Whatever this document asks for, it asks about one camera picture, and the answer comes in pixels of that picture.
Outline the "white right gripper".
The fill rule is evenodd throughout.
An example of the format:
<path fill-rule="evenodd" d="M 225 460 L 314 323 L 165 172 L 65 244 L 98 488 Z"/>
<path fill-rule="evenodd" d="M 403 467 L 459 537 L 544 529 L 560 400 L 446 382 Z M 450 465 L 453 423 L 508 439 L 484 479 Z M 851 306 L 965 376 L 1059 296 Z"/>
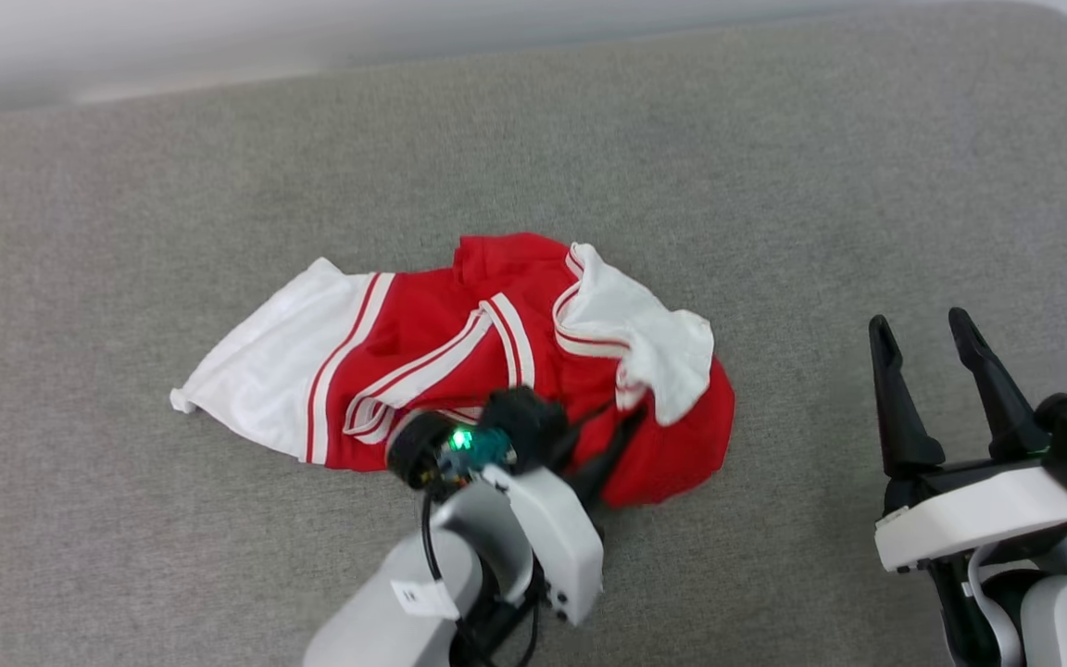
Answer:
<path fill-rule="evenodd" d="M 869 321 L 878 440 L 889 478 L 873 543 L 890 573 L 1067 526 L 1067 489 L 1034 457 L 1049 448 L 1049 435 L 1032 404 L 969 312 L 947 309 L 947 324 L 978 390 L 991 435 L 987 451 L 996 461 L 940 466 L 944 448 L 924 430 L 893 331 L 882 315 Z"/>

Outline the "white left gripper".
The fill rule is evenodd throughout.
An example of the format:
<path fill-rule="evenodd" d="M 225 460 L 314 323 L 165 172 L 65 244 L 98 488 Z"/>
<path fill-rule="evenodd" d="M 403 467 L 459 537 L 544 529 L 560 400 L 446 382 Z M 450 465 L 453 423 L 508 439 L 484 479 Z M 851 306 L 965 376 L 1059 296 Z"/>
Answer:
<path fill-rule="evenodd" d="M 604 591 L 604 544 L 587 510 L 593 510 L 600 503 L 606 485 L 643 425 L 647 406 L 638 406 L 619 418 L 604 451 L 577 469 L 577 495 L 556 473 L 571 466 L 584 427 L 609 407 L 614 407 L 614 401 L 568 423 L 567 430 L 547 451 L 547 469 L 521 474 L 504 472 L 495 465 L 483 469 L 483 480 L 508 499 L 517 526 L 541 562 L 550 583 L 552 609 L 562 612 L 568 624 L 574 626 L 587 620 L 596 606 L 598 595 Z"/>

